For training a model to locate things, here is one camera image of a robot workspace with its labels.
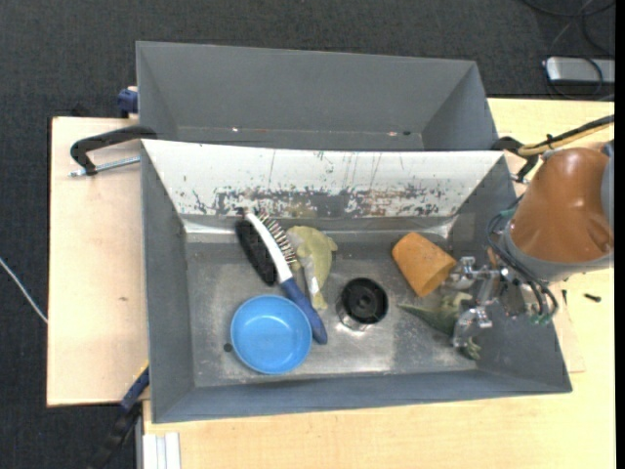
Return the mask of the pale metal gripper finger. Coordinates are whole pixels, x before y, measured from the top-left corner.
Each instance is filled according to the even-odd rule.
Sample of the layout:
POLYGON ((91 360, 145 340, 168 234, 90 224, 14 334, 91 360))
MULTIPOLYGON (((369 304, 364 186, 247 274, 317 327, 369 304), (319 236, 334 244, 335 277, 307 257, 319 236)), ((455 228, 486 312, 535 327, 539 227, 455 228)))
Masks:
POLYGON ((484 307, 474 307, 463 312, 454 323, 451 343, 454 348, 466 348, 470 340, 492 327, 492 320, 484 307))
POLYGON ((442 286, 450 290, 466 290, 477 280, 474 257, 462 257, 451 269, 442 286))

